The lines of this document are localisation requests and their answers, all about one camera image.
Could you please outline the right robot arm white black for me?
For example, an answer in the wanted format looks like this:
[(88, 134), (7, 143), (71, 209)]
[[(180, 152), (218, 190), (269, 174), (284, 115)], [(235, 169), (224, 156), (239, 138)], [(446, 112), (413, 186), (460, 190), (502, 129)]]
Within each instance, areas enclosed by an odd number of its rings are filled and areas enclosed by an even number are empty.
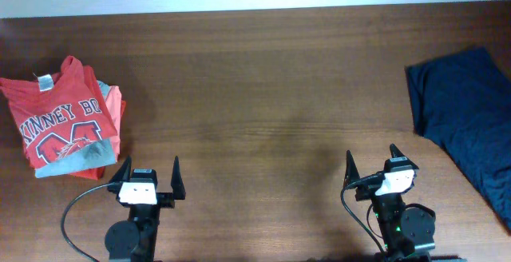
[[(347, 213), (376, 243), (377, 261), (430, 261), (435, 248), (435, 212), (422, 204), (406, 204), (402, 195), (414, 187), (419, 167), (396, 145), (390, 145), (390, 158), (383, 170), (361, 177), (350, 151), (346, 152), (346, 172), (340, 200)], [(347, 205), (345, 193), (355, 191), (357, 201), (368, 200), (369, 212), (378, 222), (376, 235)]]

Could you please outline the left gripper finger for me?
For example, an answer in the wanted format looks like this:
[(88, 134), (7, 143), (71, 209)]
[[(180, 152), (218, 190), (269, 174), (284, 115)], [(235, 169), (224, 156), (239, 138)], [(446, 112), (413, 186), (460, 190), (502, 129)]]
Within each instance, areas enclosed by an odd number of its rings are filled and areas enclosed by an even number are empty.
[(132, 158), (127, 156), (121, 167), (115, 172), (110, 179), (110, 183), (127, 182), (130, 179)]
[(172, 194), (174, 198), (185, 198), (186, 190), (184, 182), (180, 173), (180, 162), (179, 157), (175, 156), (172, 166), (172, 178), (171, 178)]

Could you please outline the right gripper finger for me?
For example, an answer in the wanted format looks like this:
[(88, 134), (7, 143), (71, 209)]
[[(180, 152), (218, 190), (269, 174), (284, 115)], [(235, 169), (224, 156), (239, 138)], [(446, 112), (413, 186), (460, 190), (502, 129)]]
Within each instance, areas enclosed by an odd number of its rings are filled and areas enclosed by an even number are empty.
[(395, 145), (390, 145), (392, 169), (418, 169), (418, 166)]
[(344, 184), (350, 185), (351, 183), (354, 183), (355, 181), (358, 181), (360, 179), (355, 160), (351, 154), (350, 150), (347, 150), (346, 152), (346, 171), (344, 176)]

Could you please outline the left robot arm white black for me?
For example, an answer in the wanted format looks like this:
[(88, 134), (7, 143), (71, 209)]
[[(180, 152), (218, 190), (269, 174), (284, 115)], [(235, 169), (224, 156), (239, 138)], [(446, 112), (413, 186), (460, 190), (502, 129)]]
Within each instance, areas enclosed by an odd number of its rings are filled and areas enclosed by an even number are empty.
[(170, 192), (157, 190), (156, 170), (132, 169), (131, 164), (132, 159), (127, 157), (107, 187), (116, 195), (116, 201), (129, 209), (129, 217), (109, 228), (105, 248), (110, 261), (153, 261), (161, 209), (174, 208), (176, 201), (186, 197), (180, 162), (174, 158)]

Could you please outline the navy blue shorts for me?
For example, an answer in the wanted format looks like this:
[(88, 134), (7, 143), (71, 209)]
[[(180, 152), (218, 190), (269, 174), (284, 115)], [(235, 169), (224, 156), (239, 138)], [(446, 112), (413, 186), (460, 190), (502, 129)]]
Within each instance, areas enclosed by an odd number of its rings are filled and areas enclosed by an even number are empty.
[(414, 131), (510, 226), (510, 80), (484, 47), (406, 67)]

